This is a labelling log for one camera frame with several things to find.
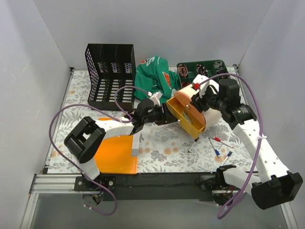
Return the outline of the red-capped marker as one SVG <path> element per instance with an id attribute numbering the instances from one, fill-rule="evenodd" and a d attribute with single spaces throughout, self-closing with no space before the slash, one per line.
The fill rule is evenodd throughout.
<path id="1" fill-rule="evenodd" d="M 216 142 L 219 142 L 220 144 L 225 145 L 225 146 L 227 146 L 227 147 L 229 147 L 229 148 L 234 148 L 232 145 L 227 144 L 226 142 L 224 142 L 224 141 L 221 140 L 220 138 L 213 137 L 213 140 L 216 141 Z"/>

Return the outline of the green compartment organizer tray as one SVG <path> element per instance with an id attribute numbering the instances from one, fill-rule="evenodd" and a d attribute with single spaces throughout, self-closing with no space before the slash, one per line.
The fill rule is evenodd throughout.
<path id="1" fill-rule="evenodd" d="M 180 89 L 189 85 L 198 74 L 211 77 L 222 73 L 229 73 L 222 60 L 180 62 L 176 67 Z"/>

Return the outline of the green sweatshirt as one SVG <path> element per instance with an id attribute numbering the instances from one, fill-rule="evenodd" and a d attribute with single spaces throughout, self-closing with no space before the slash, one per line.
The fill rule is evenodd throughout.
<path id="1" fill-rule="evenodd" d="M 136 67 L 134 86 L 152 94 L 161 92 L 161 104 L 181 88 L 178 75 L 170 71 L 167 60 L 159 56 L 148 58 Z"/>

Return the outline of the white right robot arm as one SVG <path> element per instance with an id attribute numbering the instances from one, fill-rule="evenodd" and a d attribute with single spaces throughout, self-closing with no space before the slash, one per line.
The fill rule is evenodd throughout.
<path id="1" fill-rule="evenodd" d="M 282 163 L 262 133 L 261 120 L 250 106 L 241 103 L 238 82 L 221 79 L 214 86 L 207 77 L 200 76 L 193 80 L 192 88 L 195 94 L 191 97 L 191 105 L 199 112 L 219 111 L 253 159 L 249 173 L 233 165 L 217 169 L 215 182 L 220 189 L 239 188 L 227 203 L 233 207 L 242 200 L 244 193 L 250 194 L 261 209 L 294 200 L 303 179 Z"/>

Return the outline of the orange notebook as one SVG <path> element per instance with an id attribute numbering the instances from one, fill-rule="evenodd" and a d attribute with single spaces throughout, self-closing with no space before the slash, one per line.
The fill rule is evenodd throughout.
<path id="1" fill-rule="evenodd" d="M 124 135 L 103 140 L 94 158 L 101 173 L 137 173 L 140 134 Z"/>

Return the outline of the white-spotted black rolled tie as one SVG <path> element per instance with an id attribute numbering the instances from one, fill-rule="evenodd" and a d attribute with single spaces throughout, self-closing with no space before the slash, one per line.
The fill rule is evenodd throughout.
<path id="1" fill-rule="evenodd" d="M 208 76 L 208 70 L 202 64 L 196 64 L 195 67 L 199 75 Z"/>

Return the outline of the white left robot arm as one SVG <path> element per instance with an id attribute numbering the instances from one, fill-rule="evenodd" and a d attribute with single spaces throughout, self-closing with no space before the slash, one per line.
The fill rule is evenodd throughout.
<path id="1" fill-rule="evenodd" d="M 77 159 L 80 171 L 86 177 L 86 187 L 96 191 L 102 182 L 94 156 L 103 140 L 134 135 L 142 131 L 145 124 L 166 125 L 177 121 L 166 104 L 156 105 L 152 100 L 144 99 L 136 109 L 117 121 L 95 121 L 89 116 L 83 118 L 67 135 L 64 144 Z"/>

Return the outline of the black mesh file holder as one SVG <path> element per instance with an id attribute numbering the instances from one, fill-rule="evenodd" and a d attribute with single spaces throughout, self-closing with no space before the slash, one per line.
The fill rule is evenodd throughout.
<path id="1" fill-rule="evenodd" d="M 89 43 L 85 51 L 91 89 L 88 104 L 105 111 L 131 111 L 134 105 L 136 66 L 132 44 Z"/>

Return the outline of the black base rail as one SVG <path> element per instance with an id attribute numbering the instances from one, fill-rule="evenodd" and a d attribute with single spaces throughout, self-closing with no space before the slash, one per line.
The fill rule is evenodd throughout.
<path id="1" fill-rule="evenodd" d="M 100 185 L 109 189 L 117 200 L 213 201 L 214 197 L 226 200 L 239 190 L 232 186 L 220 186 L 214 172 L 182 172 L 135 175 L 104 173 L 95 179 L 95 183 L 84 176 L 78 176 L 74 183 L 74 191 L 102 192 L 103 200 L 111 201 L 112 196 Z"/>

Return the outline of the blue-capped marker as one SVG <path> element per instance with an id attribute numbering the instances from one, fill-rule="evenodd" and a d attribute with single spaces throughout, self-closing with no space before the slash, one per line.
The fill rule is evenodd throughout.
<path id="1" fill-rule="evenodd" d="M 208 138 L 208 140 L 209 140 L 209 142 L 210 142 L 210 144 L 211 144 L 211 146 L 212 146 L 212 148 L 213 148 L 215 154 L 217 155 L 217 157 L 220 157 L 220 153 L 219 153 L 219 151 L 215 148 L 215 146 L 214 146 L 214 144 L 213 144 L 211 138 Z"/>
<path id="2" fill-rule="evenodd" d="M 225 157 L 225 159 L 224 159 L 223 162 L 221 163 L 221 166 L 223 166 L 223 165 L 226 163 L 226 161 L 229 159 L 229 157 L 231 156 L 231 154 L 232 154 L 232 151 L 230 151 L 230 152 L 227 154 L 227 156 Z"/>

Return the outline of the pink black rolled tie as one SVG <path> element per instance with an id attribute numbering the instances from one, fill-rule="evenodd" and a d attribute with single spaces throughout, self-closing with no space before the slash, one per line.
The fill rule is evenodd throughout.
<path id="1" fill-rule="evenodd" d="M 185 64 L 179 64 L 177 67 L 179 76 L 181 78 L 187 78 L 188 77 L 188 69 L 187 66 Z"/>

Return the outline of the orange black rolled tie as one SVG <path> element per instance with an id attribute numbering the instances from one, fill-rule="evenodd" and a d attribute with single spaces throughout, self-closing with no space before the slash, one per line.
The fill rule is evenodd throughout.
<path id="1" fill-rule="evenodd" d="M 183 83 L 182 83 L 182 88 L 188 86 L 189 84 L 190 84 L 189 82 L 183 82 Z"/>

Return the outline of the white drawer organizer box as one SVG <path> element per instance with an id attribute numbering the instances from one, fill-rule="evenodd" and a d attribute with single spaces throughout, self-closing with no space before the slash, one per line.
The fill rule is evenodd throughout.
<path id="1" fill-rule="evenodd" d="M 166 102 L 171 114 L 180 121 L 180 126 L 194 139 L 197 139 L 205 130 L 221 119 L 221 113 L 209 109 L 200 113 L 191 105 L 191 97 L 196 93 L 192 85 L 177 91 Z"/>

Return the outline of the grey folded sock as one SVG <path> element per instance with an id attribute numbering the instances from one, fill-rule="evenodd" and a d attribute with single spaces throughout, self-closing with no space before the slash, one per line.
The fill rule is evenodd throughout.
<path id="1" fill-rule="evenodd" d="M 220 61 L 220 60 L 215 61 L 213 63 L 213 66 L 214 66 L 214 69 L 215 69 L 217 74 L 221 74 L 221 73 L 226 73 L 227 72 L 226 66 L 225 66 L 223 61 Z"/>

